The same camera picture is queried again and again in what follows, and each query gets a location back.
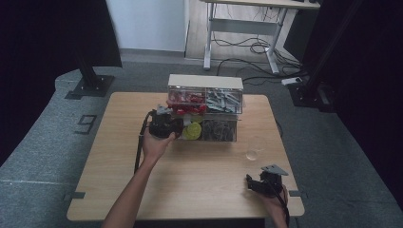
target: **gray carpet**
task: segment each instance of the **gray carpet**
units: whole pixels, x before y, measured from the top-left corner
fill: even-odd
[[[215,75],[216,69],[131,62],[124,62],[123,69],[96,67],[98,74],[113,75],[115,81],[104,98],[81,100],[65,99],[80,80],[79,71],[60,76],[41,117],[0,168],[0,227],[99,227],[101,222],[71,222],[66,214],[68,196],[80,179],[110,94],[166,92],[171,73]],[[237,70],[223,68],[221,76],[234,76]],[[245,69],[241,76],[258,74]],[[402,211],[336,114],[294,107],[281,84],[245,85],[244,92],[266,95],[281,125],[306,211],[292,218],[290,227],[403,226]],[[76,133],[86,129],[77,124],[83,115],[96,115],[87,135]],[[270,220],[266,227],[271,227]]]

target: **table top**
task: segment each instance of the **table top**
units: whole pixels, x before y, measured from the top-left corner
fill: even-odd
[[[305,0],[303,3],[293,0],[201,0],[206,3],[235,4],[245,6],[260,6],[289,9],[319,10],[318,2],[310,3]]]
[[[267,98],[244,95],[236,142],[172,142],[155,166],[146,186],[138,219],[265,218],[259,198],[247,189],[245,176],[259,180],[260,168],[276,164],[288,172],[288,190],[297,190]],[[92,145],[67,212],[70,220],[103,220],[133,175],[138,134],[144,117],[165,93],[116,92]],[[264,147],[247,158],[251,144]],[[289,198],[291,216],[301,216],[299,197]]]

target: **white box top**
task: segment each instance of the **white box top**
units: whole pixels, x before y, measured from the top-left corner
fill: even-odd
[[[204,75],[169,75],[168,86],[243,89],[242,79]]]

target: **plastic drawer organizer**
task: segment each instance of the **plastic drawer organizer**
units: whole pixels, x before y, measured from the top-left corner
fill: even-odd
[[[171,74],[168,107],[183,118],[183,140],[235,142],[242,113],[241,78]]]

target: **white wall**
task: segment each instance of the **white wall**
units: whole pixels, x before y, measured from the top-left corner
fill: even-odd
[[[106,0],[119,48],[184,51],[188,0]]]

